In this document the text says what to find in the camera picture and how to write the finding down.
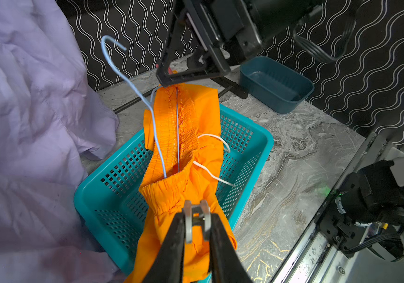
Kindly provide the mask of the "white clothespin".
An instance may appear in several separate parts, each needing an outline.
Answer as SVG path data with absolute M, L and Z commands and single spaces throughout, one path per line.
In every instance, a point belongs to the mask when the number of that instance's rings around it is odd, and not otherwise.
M 211 212 L 206 200 L 201 200 L 199 204 L 193 205 L 190 200 L 184 202 L 182 209 L 185 222 L 185 241 L 187 244 L 193 242 L 193 227 L 199 226 L 202 229 L 203 239 L 210 240 Z

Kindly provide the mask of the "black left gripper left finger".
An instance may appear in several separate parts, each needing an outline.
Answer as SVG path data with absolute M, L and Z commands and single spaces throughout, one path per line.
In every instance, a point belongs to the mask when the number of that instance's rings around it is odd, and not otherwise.
M 143 283 L 182 283 L 186 225 L 183 213 L 177 213 Z

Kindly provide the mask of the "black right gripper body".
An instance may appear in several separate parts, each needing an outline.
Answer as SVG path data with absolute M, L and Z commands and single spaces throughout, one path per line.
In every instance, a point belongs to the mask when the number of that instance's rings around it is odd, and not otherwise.
M 248 1 L 184 1 L 184 18 L 196 35 L 203 58 L 217 67 L 241 64 L 258 55 L 262 39 Z

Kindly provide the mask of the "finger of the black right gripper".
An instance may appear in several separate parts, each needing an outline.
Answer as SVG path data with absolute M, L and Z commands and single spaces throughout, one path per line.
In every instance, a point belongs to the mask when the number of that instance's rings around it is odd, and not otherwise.
M 165 48 L 156 72 L 157 79 L 163 87 L 182 83 L 185 79 L 184 73 L 181 75 L 169 73 L 172 52 L 176 50 L 176 44 L 186 27 L 185 12 L 187 12 L 185 7 L 174 7 L 173 9 L 173 17 L 165 42 Z
M 221 77 L 229 72 L 230 66 L 220 48 L 209 48 L 205 51 L 202 47 L 197 47 L 187 59 L 187 70 L 166 75 L 166 85 Z

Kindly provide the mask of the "orange shorts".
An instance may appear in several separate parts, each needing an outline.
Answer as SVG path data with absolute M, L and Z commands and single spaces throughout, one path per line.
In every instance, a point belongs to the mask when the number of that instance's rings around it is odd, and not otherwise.
M 233 247 L 237 241 L 216 197 L 224 144 L 218 97 L 190 100 L 144 112 L 145 147 L 153 152 L 139 191 L 149 206 L 129 283 L 140 283 L 152 267 L 176 213 L 184 202 L 206 200 L 218 214 Z

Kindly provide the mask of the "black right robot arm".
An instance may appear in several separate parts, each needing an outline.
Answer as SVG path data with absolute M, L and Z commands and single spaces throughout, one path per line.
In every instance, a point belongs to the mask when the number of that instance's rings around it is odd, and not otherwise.
M 293 29 L 293 39 L 315 60 L 334 62 L 346 52 L 361 4 L 350 2 L 344 32 L 336 51 L 329 55 L 296 32 L 321 12 L 323 1 L 176 1 L 156 76 L 164 87 L 225 76 L 232 66 L 256 57 L 267 41 L 287 28 Z M 185 29 L 195 36 L 198 46 L 187 60 L 188 69 L 170 74 L 171 55 Z

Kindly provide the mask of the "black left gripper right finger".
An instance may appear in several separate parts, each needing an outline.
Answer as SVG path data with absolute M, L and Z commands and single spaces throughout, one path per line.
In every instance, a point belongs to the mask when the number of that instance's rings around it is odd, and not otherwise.
M 252 283 L 218 214 L 211 214 L 210 270 L 213 283 Z

